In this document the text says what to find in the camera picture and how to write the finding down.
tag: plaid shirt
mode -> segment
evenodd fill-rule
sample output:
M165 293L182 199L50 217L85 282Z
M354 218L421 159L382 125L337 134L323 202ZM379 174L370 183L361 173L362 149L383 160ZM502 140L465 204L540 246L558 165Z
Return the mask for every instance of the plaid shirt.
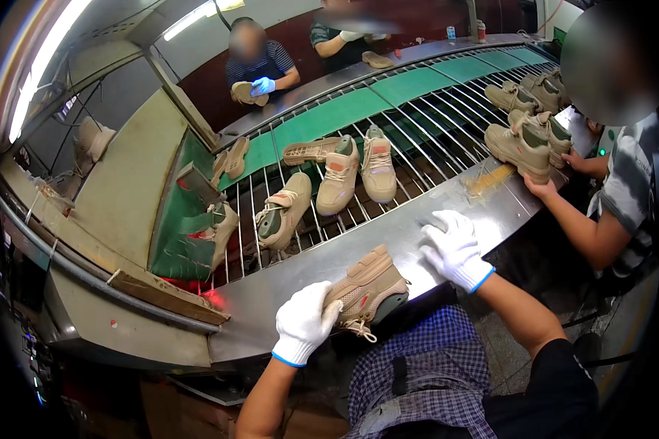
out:
M397 397L396 357L407 364L406 393ZM349 389L351 430L345 438L379 438L385 428L430 420L467 428L473 438L496 438L481 403L488 391L485 351L458 305L441 308L361 357Z

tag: beige sneaker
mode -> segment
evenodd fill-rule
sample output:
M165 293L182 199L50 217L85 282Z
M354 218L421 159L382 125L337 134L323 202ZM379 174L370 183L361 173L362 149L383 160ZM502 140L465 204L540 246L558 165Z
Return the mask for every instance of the beige sneaker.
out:
M562 99L561 104L562 108L566 108L571 105L571 99L569 95L566 94L566 88L562 83L562 70L558 67L552 69L552 72L547 75L547 79L559 90L559 97Z
M542 111L540 101L512 81L504 81L502 89L488 84L484 93L493 105L506 111L517 109L529 112L531 115Z
M531 124L529 118L520 119L511 128L491 124L485 129L485 145L501 162L517 166L521 176L527 172L533 182L543 185L550 178L552 147Z
M340 142L335 149L338 153L328 153L325 163L325 179L317 191L316 209L320 215L335 215L346 207L354 196L356 171L359 166L359 151L354 139L346 134L348 142Z
M346 277L334 284L323 307L342 301L337 326L376 343L376 336L365 325L374 319L379 306L389 296L407 293L408 283L393 265L386 244L381 244L350 267Z
M310 207L312 191L310 177L296 172L283 189L266 199L264 210L256 214L258 243L262 248L288 247L295 228Z
M212 186L216 188L219 188L220 178L222 177L222 173L227 167L227 156L228 152L227 150L224 150L223 152L217 154L217 157L215 157L215 162L212 163L212 179L210 182L212 183Z
M520 81L520 85L529 91L540 104L542 111L552 112L553 115L559 112L559 90L547 79L547 75L525 75Z
M385 56L380 56L375 52L371 52L370 50L361 54L361 61L375 69L387 69L388 67L394 66L393 61Z
M540 113L536 116L526 115L520 110L512 110L507 116L510 126L514 126L520 119L527 117L530 119L530 127L539 135L545 136L552 146L550 154L550 164L562 169L566 164L562 159L562 154L568 154L571 151L571 133L551 116L550 112Z
M268 94L252 97L252 87L251 82L236 82L232 84L232 93L245 104L257 104L259 107L263 107L268 103Z
M227 164L225 165L225 172L231 180L236 179L244 173L244 156L248 151L249 139L246 137L238 138L227 156Z
M208 212L212 212L214 216L223 218L222 221L207 228L200 233L200 239L205 241L213 241L215 243L215 253L212 256L212 265L210 271L214 271L220 263L225 260L225 250L227 250L227 243L230 241L232 232L235 231L239 225L239 216L229 205L228 202L220 202L217 205L210 205L207 208Z
M291 143L283 148L283 162L288 166L303 164L308 160L324 163L327 154L334 152L341 139L341 137L326 137L314 142Z
M361 179L366 193L375 202L387 203L395 198L395 169L391 160L391 143L376 125L371 125L364 137Z

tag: fluorescent light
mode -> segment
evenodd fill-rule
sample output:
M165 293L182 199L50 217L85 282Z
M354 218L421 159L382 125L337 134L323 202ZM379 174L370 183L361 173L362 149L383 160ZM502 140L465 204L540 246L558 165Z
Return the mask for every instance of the fluorescent light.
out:
M220 7L220 11L231 11L232 9L241 8L244 6L244 0L217 0L217 5ZM164 40L171 40L171 38L178 35L180 31L198 21L200 18L203 18L203 16L211 17L216 13L217 8L215 8L215 4L212 2L212 0L206 1L202 5L193 9L192 12L181 18L178 22L176 22L176 24L171 26L164 33Z
M51 61L66 33L89 3L90 0L71 0L71 3L66 6L61 16L56 20L54 27L51 28L46 40L39 48L39 52L37 52L34 62L31 64L31 70L26 75L25 83L19 90L18 104L15 107L12 126L10 127L10 143L14 143L22 133L22 123L25 122L26 110L29 108L29 103L34 97L46 66Z

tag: spray can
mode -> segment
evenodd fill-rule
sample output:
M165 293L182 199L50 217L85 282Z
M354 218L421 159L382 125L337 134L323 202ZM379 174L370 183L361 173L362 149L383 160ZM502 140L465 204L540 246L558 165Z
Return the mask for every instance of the spray can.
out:
M485 43L485 23L481 20L476 20L476 29L478 30L479 43Z

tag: metal wire grid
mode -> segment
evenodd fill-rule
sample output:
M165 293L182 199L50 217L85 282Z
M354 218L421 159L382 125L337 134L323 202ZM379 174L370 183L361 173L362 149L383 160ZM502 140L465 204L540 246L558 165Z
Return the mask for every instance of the metal wire grid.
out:
M398 191L393 200L381 205L369 199L360 179L357 179L353 199L342 212L332 216L317 215L314 199L311 200L310 208L298 224L290 245L283 251L261 250L254 220L256 213L263 209L264 201L280 190L293 172L301 170L301 166L290 167L282 162L278 154L279 145L276 144L274 128L302 112L352 90L368 87L385 100L372 88L372 84L398 73L421 67L434 69L432 66L440 61L463 56L478 57L479 53L495 50L507 53L520 47L522 46L469 50L397 67L309 102L290 114L274 120L267 127L258 129L250 137L271 132L276 163L254 172L225 191L230 206L239 215L239 227L230 238L225 252L224 268L220 264L214 273L213 285L221 286L233 282L344 234L361 224L366 224L479 163L489 155L488 148L483 142L485 128L494 123L508 125L507 112L496 108L485 97L485 87L489 83L500 87L506 80L519 83L527 74L539 75L549 72L557 65L554 63L527 65L506 72L496 72L466 83L450 77L458 84L420 96L402 105L396 106L387 101L392 107L391 110L382 111L375 116L354 122L336 133L328 134L328 136L349 134L354 137L358 148L361 149L362 138L369 125L376 124L382 128L395 152L393 163ZM302 167L302 171L310 175L311 179L317 177L314 183L324 180L324 165L307 162Z

